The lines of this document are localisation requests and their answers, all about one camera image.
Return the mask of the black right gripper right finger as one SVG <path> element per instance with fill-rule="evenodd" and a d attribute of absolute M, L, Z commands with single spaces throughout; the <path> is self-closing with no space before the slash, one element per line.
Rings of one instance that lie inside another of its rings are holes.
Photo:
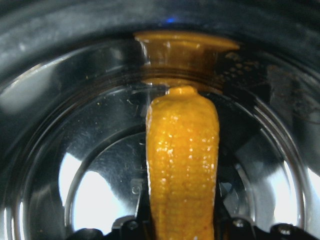
<path fill-rule="evenodd" d="M 318 240 L 303 229 L 288 223 L 275 224 L 270 228 L 270 234 L 276 240 Z"/>

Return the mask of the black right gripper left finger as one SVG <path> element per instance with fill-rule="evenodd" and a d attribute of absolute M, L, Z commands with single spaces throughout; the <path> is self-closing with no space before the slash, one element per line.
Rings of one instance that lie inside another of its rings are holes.
<path fill-rule="evenodd" d="M 82 228 L 67 237 L 67 240 L 101 240 L 103 233 L 95 228 Z"/>

